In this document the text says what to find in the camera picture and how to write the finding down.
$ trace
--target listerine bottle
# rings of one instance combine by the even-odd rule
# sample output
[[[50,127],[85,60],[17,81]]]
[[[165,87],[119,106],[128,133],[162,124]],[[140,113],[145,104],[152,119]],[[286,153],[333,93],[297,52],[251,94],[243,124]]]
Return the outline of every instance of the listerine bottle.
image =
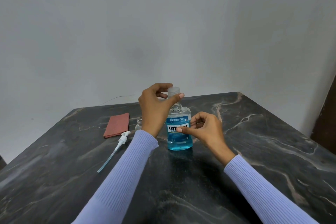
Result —
[[[180,93],[179,87],[171,87],[168,89],[168,98]],[[166,120],[168,132],[168,149],[179,151],[185,150],[193,146],[193,140],[190,135],[185,135],[176,131],[178,127],[190,128],[191,111],[187,107],[182,107],[180,102],[174,104],[169,111]]]

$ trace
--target dark marble tabletop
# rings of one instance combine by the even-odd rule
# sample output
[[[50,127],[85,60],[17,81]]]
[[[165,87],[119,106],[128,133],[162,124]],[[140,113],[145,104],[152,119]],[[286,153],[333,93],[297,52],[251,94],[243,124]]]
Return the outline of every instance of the dark marble tabletop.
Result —
[[[222,120],[229,147],[320,223],[336,223],[336,156],[240,93],[188,97],[192,114]],[[79,108],[0,172],[0,223],[71,223],[126,150],[99,174],[119,137],[103,138],[110,116],[137,103]],[[223,166],[201,142],[169,151],[162,129],[123,223],[259,223]]]

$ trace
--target forearm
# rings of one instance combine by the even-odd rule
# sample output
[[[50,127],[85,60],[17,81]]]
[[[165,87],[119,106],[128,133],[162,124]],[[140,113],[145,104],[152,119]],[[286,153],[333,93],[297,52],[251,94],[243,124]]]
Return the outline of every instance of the forearm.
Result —
[[[121,223],[157,140],[137,131],[125,153],[73,223]]]
[[[226,165],[224,172],[237,185],[263,223],[317,223],[263,178],[240,155]]]

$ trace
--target white bottle cap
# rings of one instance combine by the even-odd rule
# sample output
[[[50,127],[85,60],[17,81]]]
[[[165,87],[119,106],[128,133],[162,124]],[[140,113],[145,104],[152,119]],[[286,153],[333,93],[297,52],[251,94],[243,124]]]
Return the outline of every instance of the white bottle cap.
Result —
[[[179,87],[168,88],[168,98],[171,98],[173,95],[181,93]]]

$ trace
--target red cloth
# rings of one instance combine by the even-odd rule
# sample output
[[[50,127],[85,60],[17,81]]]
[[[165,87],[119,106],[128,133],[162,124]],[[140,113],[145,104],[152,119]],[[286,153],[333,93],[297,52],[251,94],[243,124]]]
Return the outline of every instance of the red cloth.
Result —
[[[108,121],[104,137],[113,137],[121,135],[125,131],[128,131],[129,113],[121,115],[111,116]]]

